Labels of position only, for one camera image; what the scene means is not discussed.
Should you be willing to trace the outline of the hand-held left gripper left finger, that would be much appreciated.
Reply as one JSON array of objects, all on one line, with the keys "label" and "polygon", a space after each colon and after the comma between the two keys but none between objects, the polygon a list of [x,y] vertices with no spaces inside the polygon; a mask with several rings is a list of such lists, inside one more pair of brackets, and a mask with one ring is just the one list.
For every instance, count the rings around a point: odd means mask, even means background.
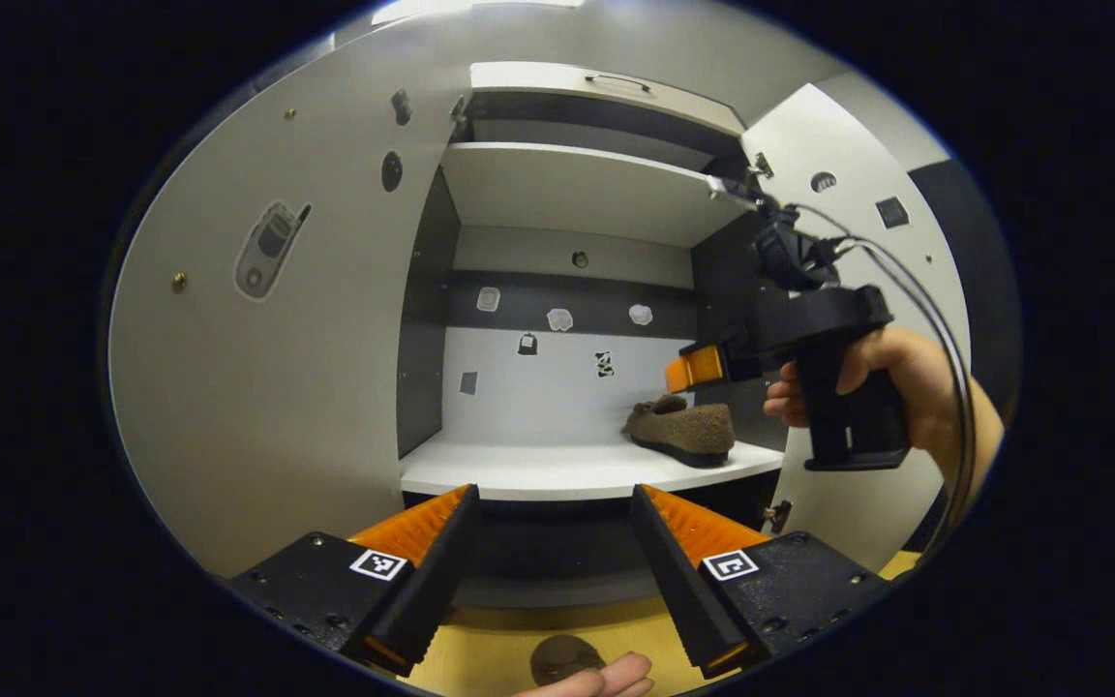
[{"label": "hand-held left gripper left finger", "polygon": [[310,643],[407,678],[450,613],[479,529],[479,488],[465,484],[350,538],[302,534],[227,585]]}]

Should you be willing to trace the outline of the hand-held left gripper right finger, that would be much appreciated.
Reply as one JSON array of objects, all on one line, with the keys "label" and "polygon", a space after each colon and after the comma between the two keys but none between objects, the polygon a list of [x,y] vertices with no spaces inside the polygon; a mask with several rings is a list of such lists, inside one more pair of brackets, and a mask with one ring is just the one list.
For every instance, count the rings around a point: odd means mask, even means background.
[{"label": "hand-held left gripper right finger", "polygon": [[707,679],[808,648],[892,584],[808,532],[769,538],[638,484],[631,525],[687,660]]}]

